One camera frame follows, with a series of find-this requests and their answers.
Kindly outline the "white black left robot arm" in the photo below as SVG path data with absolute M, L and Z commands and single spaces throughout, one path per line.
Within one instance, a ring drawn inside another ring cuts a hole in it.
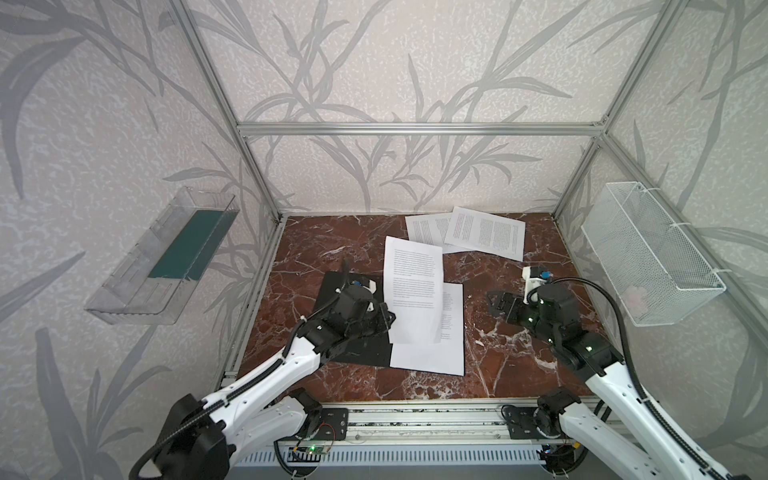
M 267 361 L 202 399 L 191 394 L 179 399 L 130 478 L 141 478 L 151 463 L 161 479 L 223 479 L 256 450 L 314 434 L 322 406 L 296 383 L 351 343 L 387 332 L 395 319 L 373 280 L 344 281 L 299 320 L 286 345 Z

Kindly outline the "aluminium cage frame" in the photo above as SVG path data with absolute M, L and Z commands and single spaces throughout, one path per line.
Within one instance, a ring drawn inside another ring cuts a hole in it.
M 653 21 L 648 38 L 602 117 L 583 121 L 527 122 L 524 105 L 494 105 L 496 90 L 525 90 L 563 98 L 554 81 L 525 76 L 523 66 L 568 27 L 589 15 L 586 1 L 561 2 L 559 13 L 514 50 L 508 37 L 520 9 L 512 2 L 497 23 L 497 53 L 483 72 L 446 100 L 428 100 L 426 72 L 407 62 L 412 115 L 377 114 L 351 101 L 334 103 L 332 81 L 360 50 L 371 28 L 393 5 L 367 1 L 354 34 L 333 58 L 322 46 L 334 25 L 327 1 L 299 2 L 307 31 L 286 32 L 278 55 L 259 37 L 242 1 L 217 1 L 214 14 L 175 1 L 161 18 L 192 29 L 191 47 L 202 58 L 214 96 L 235 144 L 252 163 L 257 182 L 279 213 L 296 212 L 289 194 L 268 173 L 276 149 L 291 137 L 316 144 L 316 162 L 300 161 L 312 182 L 346 173 L 361 190 L 335 190 L 328 202 L 347 212 L 424 213 L 449 210 L 453 188 L 493 168 L 511 187 L 518 209 L 531 191 L 529 175 L 516 171 L 526 155 L 515 137 L 584 137 L 578 165 L 555 166 L 548 181 L 564 188 L 552 196 L 552 212 L 566 246 L 591 279 L 606 280 L 607 263 L 582 227 L 610 170 L 642 182 L 660 196 L 673 221 L 667 231 L 691 239 L 705 262 L 704 276 L 723 288 L 712 304 L 679 327 L 660 326 L 634 344 L 653 386 L 669 399 L 702 388 L 727 399 L 734 412 L 762 412 L 767 402 L 767 5 L 763 1 L 642 1 L 617 8 L 583 33 L 620 36 Z M 228 101 L 203 39 L 212 32 L 285 76 L 283 90 L 263 95 L 244 117 Z

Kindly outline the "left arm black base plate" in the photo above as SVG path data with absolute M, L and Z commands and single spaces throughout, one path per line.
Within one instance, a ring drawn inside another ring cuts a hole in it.
M 345 440 L 348 425 L 347 408 L 322 408 L 308 414 L 296 437 L 302 440 Z

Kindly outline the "white black file folder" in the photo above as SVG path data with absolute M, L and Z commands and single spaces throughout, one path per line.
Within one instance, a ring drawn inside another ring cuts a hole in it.
M 376 367 L 390 367 L 390 356 L 394 344 L 379 344 L 366 342 L 361 339 L 348 344 L 344 353 L 335 358 L 337 362 L 368 365 Z

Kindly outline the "printed paper sheet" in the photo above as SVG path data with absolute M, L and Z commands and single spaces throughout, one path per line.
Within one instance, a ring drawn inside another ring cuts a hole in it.
M 451 213 L 407 216 L 405 222 L 408 239 L 413 242 L 439 246 L 444 254 L 469 251 L 469 248 L 450 245 L 446 242 L 451 216 Z
M 434 344 L 394 344 L 389 366 L 452 376 L 465 374 L 463 285 L 445 283 L 440 341 Z
M 445 242 L 514 261 L 524 256 L 526 224 L 519 220 L 455 207 Z
M 439 341 L 443 305 L 443 249 L 388 236 L 383 268 L 384 301 L 396 319 L 392 344 Z

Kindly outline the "clear plastic wall tray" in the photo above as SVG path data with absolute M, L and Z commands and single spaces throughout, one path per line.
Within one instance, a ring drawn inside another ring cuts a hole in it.
M 109 325 L 173 325 L 240 207 L 231 193 L 180 188 L 85 304 Z

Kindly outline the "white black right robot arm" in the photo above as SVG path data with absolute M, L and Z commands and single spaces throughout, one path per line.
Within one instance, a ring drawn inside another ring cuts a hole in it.
M 623 479 L 733 478 L 646 392 L 628 347 L 616 349 L 604 336 L 583 327 L 578 302 L 562 281 L 543 282 L 523 295 L 490 291 L 486 300 L 492 316 L 547 343 L 558 362 L 604 407 L 595 413 L 561 387 L 541 396 L 531 414 L 503 407 L 510 429 L 550 439 L 568 437 Z

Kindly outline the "green circuit board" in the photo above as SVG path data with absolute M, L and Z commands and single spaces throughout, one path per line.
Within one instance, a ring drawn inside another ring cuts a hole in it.
M 331 451 L 331 445 L 297 446 L 289 450 L 288 459 L 293 463 L 315 464 L 323 461 Z

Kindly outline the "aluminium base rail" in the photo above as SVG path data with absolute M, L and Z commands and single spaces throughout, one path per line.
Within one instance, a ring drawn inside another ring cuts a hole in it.
M 494 443 L 513 440 L 502 419 L 502 405 L 536 407 L 533 398 L 352 402 L 321 405 L 287 396 L 272 406 L 253 400 L 232 401 L 210 414 L 223 426 L 226 443 L 238 454 L 270 447 L 276 441 L 296 441 L 296 434 L 310 412 L 322 408 L 347 408 L 349 425 L 345 440 L 321 441 L 348 444 Z

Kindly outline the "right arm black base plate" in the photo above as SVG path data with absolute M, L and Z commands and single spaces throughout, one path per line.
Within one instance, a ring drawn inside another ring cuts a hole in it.
M 537 407 L 501 406 L 500 413 L 513 440 L 556 440 L 565 438 L 559 416 L 565 408 L 545 404 Z

